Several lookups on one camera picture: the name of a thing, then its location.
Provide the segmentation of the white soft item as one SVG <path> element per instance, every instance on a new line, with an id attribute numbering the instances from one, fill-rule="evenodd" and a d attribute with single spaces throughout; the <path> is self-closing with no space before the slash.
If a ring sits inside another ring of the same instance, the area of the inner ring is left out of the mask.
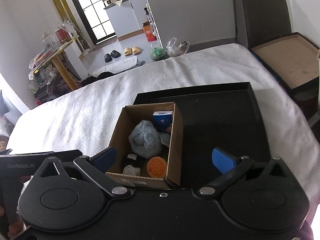
<path id="1" fill-rule="evenodd" d="M 140 167 L 134 167 L 132 165 L 127 165 L 123 169 L 123 174 L 127 176 L 140 176 Z"/>

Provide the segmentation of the black white soft cube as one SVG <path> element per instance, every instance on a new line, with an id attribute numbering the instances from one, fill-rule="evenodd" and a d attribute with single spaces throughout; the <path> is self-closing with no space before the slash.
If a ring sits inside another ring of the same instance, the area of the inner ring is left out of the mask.
<path id="1" fill-rule="evenodd" d="M 134 153 L 128 154 L 122 158 L 121 166 L 124 168 L 126 166 L 133 166 L 133 167 L 141 167 L 142 163 L 144 162 L 144 158 L 136 155 Z"/>

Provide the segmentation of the grey fluffy plush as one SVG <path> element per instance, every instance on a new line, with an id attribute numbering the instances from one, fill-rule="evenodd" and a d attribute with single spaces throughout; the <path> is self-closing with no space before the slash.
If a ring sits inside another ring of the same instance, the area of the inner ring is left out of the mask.
<path id="1" fill-rule="evenodd" d="M 142 120 L 129 135 L 129 142 L 133 152 L 145 159 L 160 155 L 162 145 L 158 132 L 152 122 Z"/>

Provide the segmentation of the plush hamburger toy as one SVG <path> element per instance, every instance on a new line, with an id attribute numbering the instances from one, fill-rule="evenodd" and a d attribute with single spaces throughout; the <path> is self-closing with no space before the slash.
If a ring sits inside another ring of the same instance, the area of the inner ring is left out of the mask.
<path id="1" fill-rule="evenodd" d="M 167 175 L 167 162 L 161 157 L 153 157 L 148 161 L 147 172 L 152 178 L 163 179 Z"/>

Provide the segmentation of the blue-grey scrunchie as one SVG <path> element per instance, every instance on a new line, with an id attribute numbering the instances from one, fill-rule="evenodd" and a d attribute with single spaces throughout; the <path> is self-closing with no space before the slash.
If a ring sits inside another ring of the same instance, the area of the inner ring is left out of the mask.
<path id="1" fill-rule="evenodd" d="M 170 135 L 168 133 L 158 132 L 160 143 L 166 147 L 170 147 Z"/>

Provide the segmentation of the white fluffy blanket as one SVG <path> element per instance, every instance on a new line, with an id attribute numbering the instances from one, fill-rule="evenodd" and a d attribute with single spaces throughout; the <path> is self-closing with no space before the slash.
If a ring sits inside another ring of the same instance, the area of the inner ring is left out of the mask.
<path id="1" fill-rule="evenodd" d="M 94 82 L 24 113 L 7 147 L 12 154 L 107 146 L 121 109 L 136 95 L 161 89 L 249 82 L 271 153 L 287 163 L 310 203 L 319 203 L 319 143 L 296 103 L 242 45 L 232 43 L 158 61 Z"/>

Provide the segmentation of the black shallow tray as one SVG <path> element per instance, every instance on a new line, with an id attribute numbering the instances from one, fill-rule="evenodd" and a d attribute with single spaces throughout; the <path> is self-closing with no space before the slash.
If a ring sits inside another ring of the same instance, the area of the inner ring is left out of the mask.
<path id="1" fill-rule="evenodd" d="M 183 119 L 182 188 L 207 184 L 220 175 L 212 163 L 219 147 L 257 162 L 271 159 L 263 118 L 248 82 L 192 86 L 139 93 L 134 103 L 174 102 Z"/>

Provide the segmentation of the blue tissue pack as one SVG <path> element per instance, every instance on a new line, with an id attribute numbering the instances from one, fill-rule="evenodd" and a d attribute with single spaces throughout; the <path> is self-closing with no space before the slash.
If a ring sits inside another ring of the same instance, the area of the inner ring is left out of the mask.
<path id="1" fill-rule="evenodd" d="M 158 131 L 167 131 L 173 122 L 173 111 L 154 111 L 153 124 Z"/>

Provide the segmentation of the round gold-rimmed table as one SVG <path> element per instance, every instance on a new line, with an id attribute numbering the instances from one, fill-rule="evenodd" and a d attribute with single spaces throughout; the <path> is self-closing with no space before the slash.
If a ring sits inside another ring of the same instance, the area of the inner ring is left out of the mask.
<path id="1" fill-rule="evenodd" d="M 71 90 L 77 90 L 79 88 L 78 84 L 60 59 L 60 55 L 65 51 L 65 49 L 73 44 L 77 39 L 78 35 L 74 35 L 71 37 L 70 41 L 67 41 L 62 45 L 57 44 L 49 50 L 44 49 L 42 52 L 37 54 L 29 63 L 29 66 L 31 67 L 28 74 L 29 80 L 36 80 L 35 75 L 40 71 L 40 69 L 45 67 L 47 64 L 52 63 L 62 79 L 67 83 L 68 87 Z"/>

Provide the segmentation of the left yellow slipper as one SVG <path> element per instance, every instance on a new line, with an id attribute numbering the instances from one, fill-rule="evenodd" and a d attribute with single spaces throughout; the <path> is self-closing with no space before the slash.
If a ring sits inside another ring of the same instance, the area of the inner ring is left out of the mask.
<path id="1" fill-rule="evenodd" d="M 132 55 L 132 48 L 130 48 L 130 47 L 125 48 L 124 49 L 124 55 L 125 56 Z"/>

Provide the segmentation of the yellow slipper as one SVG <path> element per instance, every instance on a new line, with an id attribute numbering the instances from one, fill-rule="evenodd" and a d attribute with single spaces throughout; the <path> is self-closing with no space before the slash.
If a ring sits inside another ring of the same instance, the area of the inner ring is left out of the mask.
<path id="1" fill-rule="evenodd" d="M 135 47 L 132 48 L 133 55 L 138 55 L 141 52 L 142 52 L 142 49 L 140 47 L 138 47 L 138 46 L 135 46 Z"/>
<path id="2" fill-rule="evenodd" d="M 125 48 L 124 49 L 124 55 L 125 56 L 132 55 L 132 48 L 130 48 L 130 47 Z"/>

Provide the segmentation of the glass jar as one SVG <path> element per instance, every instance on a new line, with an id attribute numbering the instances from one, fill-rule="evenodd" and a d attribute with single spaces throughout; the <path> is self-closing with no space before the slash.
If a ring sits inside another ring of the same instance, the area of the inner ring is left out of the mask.
<path id="1" fill-rule="evenodd" d="M 57 48 L 57 37 L 55 34 L 43 33 L 42 43 L 46 50 Z"/>

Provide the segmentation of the red tin box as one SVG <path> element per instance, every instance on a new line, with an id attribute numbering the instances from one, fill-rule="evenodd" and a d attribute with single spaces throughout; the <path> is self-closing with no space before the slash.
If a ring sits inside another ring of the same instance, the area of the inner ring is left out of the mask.
<path id="1" fill-rule="evenodd" d="M 64 28 L 56 29 L 55 34 L 62 44 L 71 40 L 69 33 Z"/>

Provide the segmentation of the orange cardboard box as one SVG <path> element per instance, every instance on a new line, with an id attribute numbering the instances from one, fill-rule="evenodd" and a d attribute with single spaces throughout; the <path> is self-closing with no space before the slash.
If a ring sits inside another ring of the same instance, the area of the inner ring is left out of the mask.
<path id="1" fill-rule="evenodd" d="M 153 34 L 153 27 L 150 22 L 143 23 L 144 34 L 148 42 L 153 42 L 157 40 L 157 37 Z"/>

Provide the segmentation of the dark upholstered panel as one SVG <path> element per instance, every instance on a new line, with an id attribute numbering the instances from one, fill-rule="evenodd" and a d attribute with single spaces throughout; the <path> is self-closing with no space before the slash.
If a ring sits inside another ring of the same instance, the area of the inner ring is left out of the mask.
<path id="1" fill-rule="evenodd" d="M 253 48 L 292 33 L 286 0 L 235 0 L 236 41 Z"/>

